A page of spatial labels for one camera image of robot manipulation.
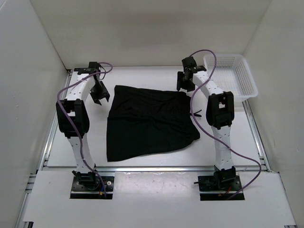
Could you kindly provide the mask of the black shorts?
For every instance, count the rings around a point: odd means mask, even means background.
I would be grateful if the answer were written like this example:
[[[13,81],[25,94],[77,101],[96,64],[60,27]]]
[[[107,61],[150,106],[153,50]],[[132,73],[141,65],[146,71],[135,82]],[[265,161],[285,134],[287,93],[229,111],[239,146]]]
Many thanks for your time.
[[[185,92],[115,86],[107,118],[108,162],[178,151],[199,138]]]

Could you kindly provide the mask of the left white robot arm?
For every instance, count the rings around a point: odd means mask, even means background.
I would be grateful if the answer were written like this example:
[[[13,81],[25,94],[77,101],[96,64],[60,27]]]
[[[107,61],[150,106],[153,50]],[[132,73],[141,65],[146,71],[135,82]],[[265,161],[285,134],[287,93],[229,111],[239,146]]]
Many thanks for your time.
[[[85,101],[88,96],[98,105],[102,99],[109,100],[110,94],[100,77],[109,72],[101,63],[89,62],[87,68],[78,70],[74,84],[58,92],[56,102],[59,130],[68,139],[76,160],[73,175],[80,185],[90,191],[99,190],[102,194],[105,194],[105,183],[96,170],[87,141],[90,121]]]

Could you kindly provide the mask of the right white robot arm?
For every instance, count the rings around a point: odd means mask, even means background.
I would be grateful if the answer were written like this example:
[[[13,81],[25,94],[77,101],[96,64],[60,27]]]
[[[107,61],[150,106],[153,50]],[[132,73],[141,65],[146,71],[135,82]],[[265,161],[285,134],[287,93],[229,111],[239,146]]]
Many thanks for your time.
[[[230,129],[235,116],[234,96],[232,92],[223,91],[212,80],[201,86],[208,79],[205,71],[203,66],[185,66],[177,74],[177,90],[193,91],[197,86],[208,99],[206,119],[216,138],[213,184],[217,189],[224,190],[236,178],[230,151]]]

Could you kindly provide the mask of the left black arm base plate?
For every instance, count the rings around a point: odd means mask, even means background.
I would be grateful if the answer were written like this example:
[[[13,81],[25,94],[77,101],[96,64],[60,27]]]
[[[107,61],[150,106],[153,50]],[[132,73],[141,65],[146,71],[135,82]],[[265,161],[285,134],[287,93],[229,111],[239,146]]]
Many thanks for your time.
[[[83,178],[73,177],[71,199],[111,200],[114,192],[114,176],[102,176],[104,186],[98,177],[92,179],[88,174]]]

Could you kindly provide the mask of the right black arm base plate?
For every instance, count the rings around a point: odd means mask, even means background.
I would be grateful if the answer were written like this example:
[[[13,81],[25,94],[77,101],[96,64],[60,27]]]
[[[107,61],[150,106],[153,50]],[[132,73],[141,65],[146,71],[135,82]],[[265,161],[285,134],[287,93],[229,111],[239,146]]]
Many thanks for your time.
[[[242,189],[240,176],[221,184],[217,184],[213,176],[198,176],[193,183],[199,187],[200,201],[223,201]]]

